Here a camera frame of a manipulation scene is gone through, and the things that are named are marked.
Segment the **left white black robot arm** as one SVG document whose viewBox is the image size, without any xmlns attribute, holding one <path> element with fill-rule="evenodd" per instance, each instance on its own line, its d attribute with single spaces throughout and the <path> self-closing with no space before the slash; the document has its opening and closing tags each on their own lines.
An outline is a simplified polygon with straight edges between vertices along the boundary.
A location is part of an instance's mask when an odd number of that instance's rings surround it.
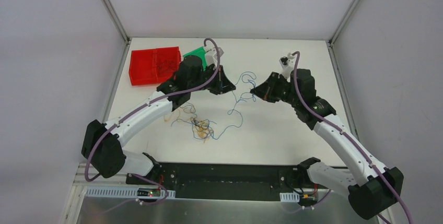
<svg viewBox="0 0 443 224">
<path fill-rule="evenodd" d="M 124 150 L 124 146 L 149 124 L 181 107 L 190 99 L 192 92 L 208 90 L 222 95 L 235 88 L 222 65 L 203 67 L 199 57 L 188 56 L 170 78 L 125 115 L 104 123 L 98 120 L 90 122 L 81 154 L 86 158 L 87 166 L 93 166 L 103 178 L 113 177 L 119 172 L 135 173 L 146 184 L 154 184 L 159 179 L 159 170 L 154 167 L 153 157 L 143 151 Z"/>
</svg>

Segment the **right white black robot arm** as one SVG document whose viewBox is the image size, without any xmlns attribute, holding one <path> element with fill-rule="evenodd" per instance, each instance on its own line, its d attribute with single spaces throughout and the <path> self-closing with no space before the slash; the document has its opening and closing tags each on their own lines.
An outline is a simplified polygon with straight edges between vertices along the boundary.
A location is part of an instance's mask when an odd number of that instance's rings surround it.
<svg viewBox="0 0 443 224">
<path fill-rule="evenodd" d="M 344 173 L 312 157 L 298 165 L 299 185 L 310 187 L 315 183 L 337 192 L 365 220 L 399 201 L 403 173 L 397 167 L 388 168 L 348 132 L 336 110 L 317 96 L 310 70 L 298 69 L 290 77 L 272 72 L 250 92 L 266 102 L 290 104 L 297 117 L 325 140 L 349 169 Z"/>
</svg>

